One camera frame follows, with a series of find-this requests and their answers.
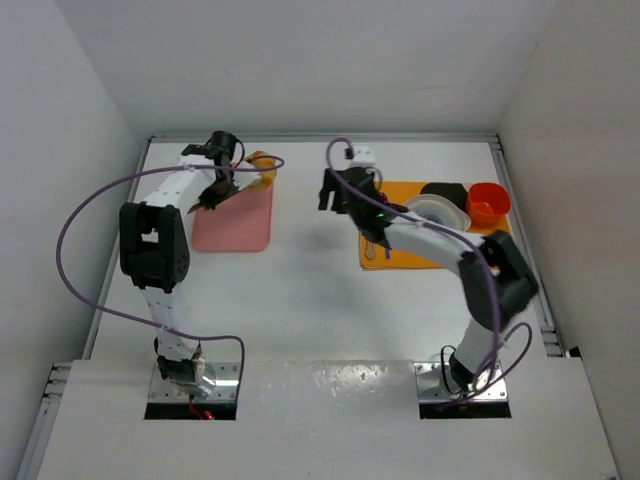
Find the steel cake server wooden handle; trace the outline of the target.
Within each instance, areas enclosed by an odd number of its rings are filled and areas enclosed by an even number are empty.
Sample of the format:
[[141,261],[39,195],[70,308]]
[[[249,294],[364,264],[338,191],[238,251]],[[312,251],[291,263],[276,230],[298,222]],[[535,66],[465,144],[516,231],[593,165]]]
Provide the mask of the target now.
[[[254,166],[250,165],[246,161],[246,159],[244,159],[241,162],[238,162],[236,164],[232,164],[232,167],[233,167],[233,169],[231,170],[231,172],[234,173],[233,182],[239,188],[239,192],[237,194],[239,194],[239,193],[241,193],[243,191],[249,191],[247,189],[247,187],[258,177],[258,173],[260,171],[271,170],[271,167],[267,167],[266,169],[254,167]],[[199,170],[198,171],[198,176],[197,176],[197,180],[198,180],[197,185],[198,185],[198,187],[196,188],[196,190],[198,191],[199,195],[194,200],[193,205],[189,208],[189,210],[188,210],[189,214],[194,213],[197,210],[203,209],[203,208],[198,208],[197,207],[198,199],[199,199],[199,196],[201,195],[201,193],[207,187],[209,187],[213,183],[213,181],[215,180],[215,171],[216,170],[212,170],[212,169]]]

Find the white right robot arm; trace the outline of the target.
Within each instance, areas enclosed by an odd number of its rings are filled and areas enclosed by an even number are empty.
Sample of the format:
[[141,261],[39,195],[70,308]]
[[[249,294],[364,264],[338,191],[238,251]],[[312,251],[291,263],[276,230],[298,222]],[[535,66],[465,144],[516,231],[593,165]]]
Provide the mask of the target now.
[[505,329],[538,293],[508,233],[471,234],[421,218],[387,202],[374,185],[373,171],[364,167],[326,168],[318,208],[348,215],[370,243],[411,253],[456,275],[471,319],[450,357],[450,378],[467,391],[483,371],[494,369]]

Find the golden knotted bread roll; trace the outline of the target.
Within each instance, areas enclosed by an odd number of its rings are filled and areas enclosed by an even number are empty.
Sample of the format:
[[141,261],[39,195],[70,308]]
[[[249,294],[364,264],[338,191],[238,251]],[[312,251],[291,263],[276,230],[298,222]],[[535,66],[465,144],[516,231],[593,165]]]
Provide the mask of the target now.
[[247,187],[249,191],[262,191],[268,189],[274,182],[277,172],[274,170],[276,161],[271,155],[264,151],[257,150],[246,157],[246,161],[257,168],[266,169],[271,167],[271,170],[263,170],[258,173],[258,177]]

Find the pink rectangular tray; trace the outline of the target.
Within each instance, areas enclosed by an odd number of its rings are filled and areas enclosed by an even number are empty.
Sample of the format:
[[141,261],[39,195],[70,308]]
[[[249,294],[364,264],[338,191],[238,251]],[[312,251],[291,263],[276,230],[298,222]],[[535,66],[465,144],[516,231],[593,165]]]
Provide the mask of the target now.
[[255,253],[271,238],[273,175],[242,189],[215,209],[195,211],[192,247],[200,253]]

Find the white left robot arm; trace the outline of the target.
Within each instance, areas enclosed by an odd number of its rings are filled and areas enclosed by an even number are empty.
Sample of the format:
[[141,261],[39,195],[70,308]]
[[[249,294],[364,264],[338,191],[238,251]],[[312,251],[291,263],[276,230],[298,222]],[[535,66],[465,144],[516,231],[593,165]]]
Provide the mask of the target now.
[[213,209],[239,192],[230,170],[242,142],[215,131],[181,152],[180,169],[140,202],[119,211],[120,267],[143,295],[157,324],[154,341],[162,379],[190,398],[203,397],[206,363],[201,343],[176,334],[187,308],[179,284],[190,267],[184,222],[199,208]]

